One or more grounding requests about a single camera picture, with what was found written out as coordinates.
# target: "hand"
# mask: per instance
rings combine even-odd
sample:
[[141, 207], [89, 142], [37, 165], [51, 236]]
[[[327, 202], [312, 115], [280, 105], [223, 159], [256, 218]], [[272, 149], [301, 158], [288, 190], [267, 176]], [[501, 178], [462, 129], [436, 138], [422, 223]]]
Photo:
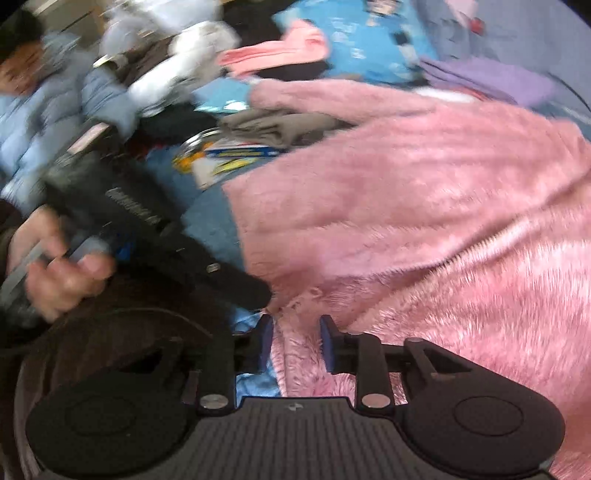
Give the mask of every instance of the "hand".
[[25, 288], [32, 305], [49, 323], [75, 308], [84, 298], [94, 297], [105, 288], [115, 271], [114, 260], [105, 254], [89, 254], [77, 264], [62, 258], [67, 252], [60, 220], [48, 207], [41, 207], [23, 223], [8, 248], [7, 274], [14, 270], [31, 249], [41, 242], [47, 258], [28, 266]]

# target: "pink fluffy blanket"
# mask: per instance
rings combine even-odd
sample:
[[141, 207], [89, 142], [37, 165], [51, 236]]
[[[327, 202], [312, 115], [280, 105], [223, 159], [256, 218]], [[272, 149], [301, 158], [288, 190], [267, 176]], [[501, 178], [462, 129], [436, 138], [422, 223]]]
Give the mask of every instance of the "pink fluffy blanket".
[[578, 128], [345, 80], [265, 80], [251, 103], [357, 125], [225, 185], [246, 267], [276, 292], [282, 393], [353, 396], [353, 379], [326, 373], [322, 314], [387, 343], [421, 336], [555, 402], [567, 437], [554, 473], [591, 478], [591, 145]]

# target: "gray cloth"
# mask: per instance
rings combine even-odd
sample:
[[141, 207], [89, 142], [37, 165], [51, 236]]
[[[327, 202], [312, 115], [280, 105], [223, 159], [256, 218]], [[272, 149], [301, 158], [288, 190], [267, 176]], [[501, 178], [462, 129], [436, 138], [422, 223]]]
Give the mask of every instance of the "gray cloth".
[[278, 150], [312, 145], [326, 132], [348, 127], [324, 113], [251, 108], [222, 118], [219, 126], [228, 138], [257, 142]]
[[487, 57], [560, 79], [554, 100], [588, 111], [591, 28], [560, 0], [478, 0], [482, 35], [464, 28], [444, 0], [413, 0], [439, 60]]

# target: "black circular pad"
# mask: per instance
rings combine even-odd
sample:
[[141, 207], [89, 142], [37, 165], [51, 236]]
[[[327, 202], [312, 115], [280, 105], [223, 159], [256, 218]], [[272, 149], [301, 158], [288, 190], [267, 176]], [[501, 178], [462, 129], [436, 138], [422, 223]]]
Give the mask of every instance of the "black circular pad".
[[564, 420], [542, 395], [489, 372], [430, 384], [404, 430], [424, 456], [461, 477], [520, 478], [560, 448]]
[[27, 439], [43, 467], [60, 475], [121, 476], [166, 457], [188, 424], [187, 407], [149, 377], [109, 372], [41, 401]]

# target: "light blue puffer jacket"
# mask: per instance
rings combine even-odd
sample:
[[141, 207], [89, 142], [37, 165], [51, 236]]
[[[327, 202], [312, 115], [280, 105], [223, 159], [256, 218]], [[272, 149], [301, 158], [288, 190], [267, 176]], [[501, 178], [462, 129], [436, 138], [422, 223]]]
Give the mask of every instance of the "light blue puffer jacket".
[[124, 139], [137, 115], [125, 88], [111, 74], [93, 69], [93, 57], [68, 34], [44, 38], [43, 80], [31, 96], [0, 95], [0, 167], [8, 178], [2, 198], [29, 214], [39, 167], [77, 135], [89, 118], [116, 125]]

